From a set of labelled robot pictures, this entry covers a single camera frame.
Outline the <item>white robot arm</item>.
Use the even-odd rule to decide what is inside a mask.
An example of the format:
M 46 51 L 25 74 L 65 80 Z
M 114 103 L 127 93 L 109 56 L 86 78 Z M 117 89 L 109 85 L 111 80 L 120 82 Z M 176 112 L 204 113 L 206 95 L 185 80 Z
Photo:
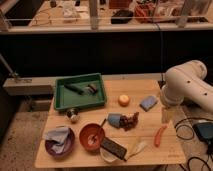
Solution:
M 165 84 L 160 91 L 162 123 L 167 124 L 176 106 L 185 98 L 195 102 L 204 110 L 213 113 L 213 86 L 204 82 L 207 67 L 199 60 L 191 60 L 168 69 Z

